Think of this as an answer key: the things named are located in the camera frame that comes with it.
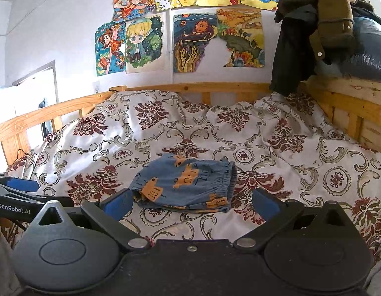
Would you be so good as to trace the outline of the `blue pants orange truck print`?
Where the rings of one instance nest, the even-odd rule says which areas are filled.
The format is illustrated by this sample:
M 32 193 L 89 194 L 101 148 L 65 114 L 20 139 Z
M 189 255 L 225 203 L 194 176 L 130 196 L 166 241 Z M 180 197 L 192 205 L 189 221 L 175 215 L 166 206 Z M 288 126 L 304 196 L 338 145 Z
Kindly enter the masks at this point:
M 144 208 L 228 212 L 236 181 L 233 161 L 198 160 L 168 153 L 143 167 L 129 189 Z

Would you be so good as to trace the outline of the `dark clothes pile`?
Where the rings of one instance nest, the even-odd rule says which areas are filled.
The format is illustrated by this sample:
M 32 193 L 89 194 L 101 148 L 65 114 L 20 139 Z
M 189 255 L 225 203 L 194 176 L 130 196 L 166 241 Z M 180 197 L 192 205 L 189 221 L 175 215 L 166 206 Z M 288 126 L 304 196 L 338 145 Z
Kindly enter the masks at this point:
M 351 7 L 375 12 L 367 0 L 354 0 Z M 310 36 L 317 29 L 318 0 L 279 0 L 275 22 L 280 24 L 281 31 L 275 50 L 270 89 L 287 96 L 296 92 L 300 82 L 314 75 L 319 62 L 310 44 Z M 340 60 L 321 61 L 331 64 Z

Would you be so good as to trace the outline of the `red-haired girl swimming drawing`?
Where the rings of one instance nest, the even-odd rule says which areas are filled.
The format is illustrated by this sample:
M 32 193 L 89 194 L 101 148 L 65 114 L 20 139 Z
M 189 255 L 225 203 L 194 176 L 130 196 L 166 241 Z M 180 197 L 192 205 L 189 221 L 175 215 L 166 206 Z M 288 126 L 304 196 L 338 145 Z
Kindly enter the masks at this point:
M 97 76 L 125 72 L 125 23 L 103 24 L 95 33 Z

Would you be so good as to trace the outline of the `dark blue puffy jacket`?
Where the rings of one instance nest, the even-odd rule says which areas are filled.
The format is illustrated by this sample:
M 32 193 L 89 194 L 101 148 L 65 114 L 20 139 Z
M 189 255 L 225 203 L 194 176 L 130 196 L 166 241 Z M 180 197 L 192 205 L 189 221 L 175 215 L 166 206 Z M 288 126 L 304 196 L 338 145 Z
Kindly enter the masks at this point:
M 355 52 L 349 59 L 331 65 L 335 76 L 381 82 L 381 18 L 365 8 L 354 7 Z

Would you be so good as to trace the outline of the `blond boy cartoon drawing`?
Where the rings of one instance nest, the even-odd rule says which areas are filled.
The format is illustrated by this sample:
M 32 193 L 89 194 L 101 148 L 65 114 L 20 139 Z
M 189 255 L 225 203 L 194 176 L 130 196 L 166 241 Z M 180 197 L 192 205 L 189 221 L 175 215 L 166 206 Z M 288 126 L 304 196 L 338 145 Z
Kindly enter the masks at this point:
M 128 74 L 167 70 L 169 59 L 166 12 L 126 23 L 125 61 Z

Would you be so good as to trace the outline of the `autumn landscape painting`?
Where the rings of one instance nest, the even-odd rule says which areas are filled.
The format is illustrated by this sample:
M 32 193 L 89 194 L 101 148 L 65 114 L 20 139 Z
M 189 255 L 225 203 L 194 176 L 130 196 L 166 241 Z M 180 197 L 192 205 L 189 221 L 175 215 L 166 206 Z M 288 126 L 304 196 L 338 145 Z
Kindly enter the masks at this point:
M 217 9 L 219 37 L 231 52 L 227 68 L 262 68 L 265 40 L 261 10 L 254 8 Z

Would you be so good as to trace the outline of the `olive green canvas bag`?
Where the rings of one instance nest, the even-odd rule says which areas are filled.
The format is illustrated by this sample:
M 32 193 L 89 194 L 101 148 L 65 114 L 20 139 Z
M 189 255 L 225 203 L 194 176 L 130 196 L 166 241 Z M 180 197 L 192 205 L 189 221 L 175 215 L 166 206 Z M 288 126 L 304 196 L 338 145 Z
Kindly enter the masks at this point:
M 310 44 L 317 61 L 347 59 L 357 48 L 351 3 L 354 0 L 318 0 L 317 29 Z

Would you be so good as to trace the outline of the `starry night swirl painting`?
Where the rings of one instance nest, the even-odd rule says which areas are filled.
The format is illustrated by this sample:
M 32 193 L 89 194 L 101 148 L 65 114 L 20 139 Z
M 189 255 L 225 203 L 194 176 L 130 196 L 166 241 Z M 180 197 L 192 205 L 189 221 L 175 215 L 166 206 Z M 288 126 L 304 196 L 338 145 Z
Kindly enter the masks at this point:
M 174 73 L 197 70 L 209 41 L 218 34 L 216 13 L 185 13 L 173 18 Z

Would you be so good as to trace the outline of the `anime girl lying drawing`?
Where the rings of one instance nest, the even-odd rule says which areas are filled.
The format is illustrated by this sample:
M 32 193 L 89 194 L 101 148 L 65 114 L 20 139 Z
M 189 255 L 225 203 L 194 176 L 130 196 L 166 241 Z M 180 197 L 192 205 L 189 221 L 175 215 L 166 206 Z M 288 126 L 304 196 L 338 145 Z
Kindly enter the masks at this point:
M 120 23 L 140 18 L 156 10 L 155 0 L 113 0 L 112 21 Z

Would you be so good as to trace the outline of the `wooden bed frame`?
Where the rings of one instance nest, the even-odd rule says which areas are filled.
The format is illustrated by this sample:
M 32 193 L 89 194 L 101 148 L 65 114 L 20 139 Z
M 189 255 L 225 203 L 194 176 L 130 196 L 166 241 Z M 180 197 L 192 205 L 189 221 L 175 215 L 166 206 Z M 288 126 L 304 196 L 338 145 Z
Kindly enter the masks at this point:
M 268 83 L 190 82 L 155 85 L 156 90 L 199 93 L 204 104 L 210 104 L 214 93 L 233 93 L 238 102 L 252 102 L 269 92 Z M 353 139 L 381 152 L 381 82 L 366 79 L 314 75 L 299 86 L 309 92 L 331 122 L 340 122 Z M 24 156 L 30 149 L 27 129 L 50 121 L 54 130 L 63 127 L 62 116 L 74 111 L 80 117 L 90 113 L 97 104 L 115 92 L 128 91 L 115 86 L 107 92 L 87 95 L 38 109 L 0 124 L 0 144 L 8 164 Z

